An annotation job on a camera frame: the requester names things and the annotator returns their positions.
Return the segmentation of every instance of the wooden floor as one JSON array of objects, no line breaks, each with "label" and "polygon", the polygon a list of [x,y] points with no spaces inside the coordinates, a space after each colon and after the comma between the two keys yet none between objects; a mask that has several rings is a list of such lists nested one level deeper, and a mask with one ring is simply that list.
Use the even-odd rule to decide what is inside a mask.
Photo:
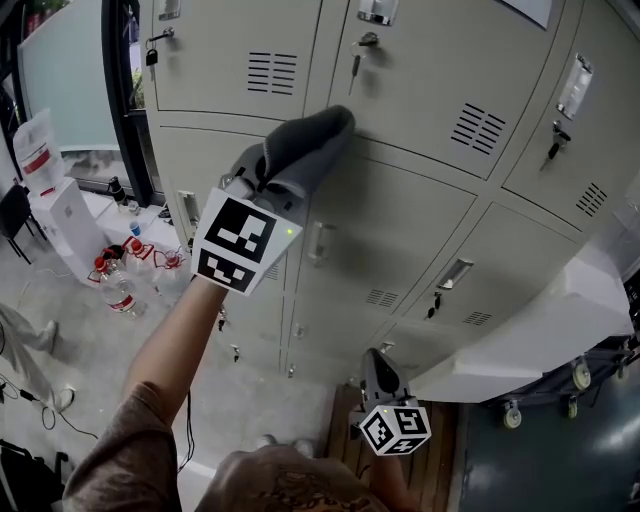
[{"label": "wooden floor", "polygon": [[[336,389],[326,456],[341,460],[368,485],[367,466],[374,454],[365,441],[350,441],[348,437],[348,414],[359,401],[359,389],[351,386]],[[453,469],[457,407],[439,402],[420,405],[427,408],[432,437],[413,454],[400,457],[402,470],[409,492],[421,510],[445,512]]]}]

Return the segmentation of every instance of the floor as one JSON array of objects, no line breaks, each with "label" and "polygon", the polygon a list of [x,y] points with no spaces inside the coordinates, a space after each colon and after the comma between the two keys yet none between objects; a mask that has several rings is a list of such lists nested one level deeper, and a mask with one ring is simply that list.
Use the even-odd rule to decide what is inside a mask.
[{"label": "floor", "polygon": [[470,407],[460,511],[623,510],[640,469],[640,363],[627,370],[574,420],[556,404],[522,408],[510,431],[499,411]]},{"label": "floor", "polygon": [[[107,309],[97,291],[75,277],[58,278],[43,271],[68,273],[47,242],[32,238],[24,228],[17,241],[34,264],[27,265],[8,243],[0,241],[0,301],[17,307],[36,328],[49,319],[60,323],[61,338],[53,357],[35,353],[34,359],[54,388],[70,384],[77,389],[76,401],[65,414],[67,419],[77,428],[99,435],[120,402],[131,359],[166,309],[151,303],[139,320],[119,316]],[[1,358],[0,373],[19,384]],[[305,438],[321,444],[319,440],[326,437],[329,428],[334,388],[234,364],[212,339],[192,392],[195,456],[178,477],[187,512],[195,509],[220,461],[233,450],[251,450],[260,435],[272,433],[282,442]],[[185,427],[183,408],[174,425],[179,456],[187,449]],[[7,400],[0,405],[0,438],[49,463],[57,451],[68,453],[77,463],[95,444],[60,419],[53,430],[46,431],[40,407],[25,400]]]}]

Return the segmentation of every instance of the ventilation slot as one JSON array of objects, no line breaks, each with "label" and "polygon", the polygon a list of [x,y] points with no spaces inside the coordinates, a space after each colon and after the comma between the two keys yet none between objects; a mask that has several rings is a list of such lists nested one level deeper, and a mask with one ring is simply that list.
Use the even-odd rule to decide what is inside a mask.
[{"label": "ventilation slot", "polygon": [[479,311],[474,311],[462,322],[465,324],[482,325],[487,320],[489,320],[492,316],[493,315],[489,315],[488,313],[480,313]]},{"label": "ventilation slot", "polygon": [[582,197],[578,199],[576,206],[580,208],[585,215],[593,217],[606,199],[607,194],[605,194],[598,185],[592,183],[585,193],[582,194]]},{"label": "ventilation slot", "polygon": [[465,103],[451,138],[470,149],[491,155],[502,134],[505,122],[484,110]]},{"label": "ventilation slot", "polygon": [[274,265],[269,269],[269,272],[265,274],[267,279],[273,279],[274,281],[278,280],[278,265]]},{"label": "ventilation slot", "polygon": [[373,304],[374,306],[390,308],[395,304],[397,298],[397,293],[384,292],[383,290],[371,290],[369,295],[367,295],[365,302],[367,304]]},{"label": "ventilation slot", "polygon": [[297,55],[249,52],[247,90],[293,96]]}]

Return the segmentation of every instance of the chair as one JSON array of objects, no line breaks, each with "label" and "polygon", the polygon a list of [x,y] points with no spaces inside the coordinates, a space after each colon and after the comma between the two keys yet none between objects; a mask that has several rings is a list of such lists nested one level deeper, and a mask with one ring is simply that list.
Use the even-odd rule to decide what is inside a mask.
[{"label": "chair", "polygon": [[29,258],[22,252],[22,249],[20,249],[15,241],[16,235],[24,225],[27,226],[31,236],[34,236],[31,227],[29,227],[27,223],[27,219],[29,218],[34,222],[42,238],[47,240],[42,228],[40,228],[40,224],[38,224],[38,221],[31,213],[31,205],[27,199],[27,193],[20,185],[14,185],[0,200],[0,234],[9,241],[9,245],[11,245],[16,254],[24,258],[27,263],[31,265]]}]

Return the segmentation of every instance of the caster wheel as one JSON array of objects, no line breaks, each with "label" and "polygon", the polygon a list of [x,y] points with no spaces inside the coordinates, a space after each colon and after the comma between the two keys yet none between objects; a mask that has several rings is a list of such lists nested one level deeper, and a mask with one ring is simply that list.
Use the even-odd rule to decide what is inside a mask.
[{"label": "caster wheel", "polygon": [[518,428],[522,423],[522,414],[518,409],[510,408],[504,413],[503,421],[505,427],[513,430],[514,428]]},{"label": "caster wheel", "polygon": [[573,368],[573,383],[580,391],[584,391],[591,385],[591,372],[589,372],[587,363],[578,363]]},{"label": "caster wheel", "polygon": [[570,420],[573,420],[578,416],[578,403],[577,402],[569,402],[569,406],[567,407],[567,417]]}]

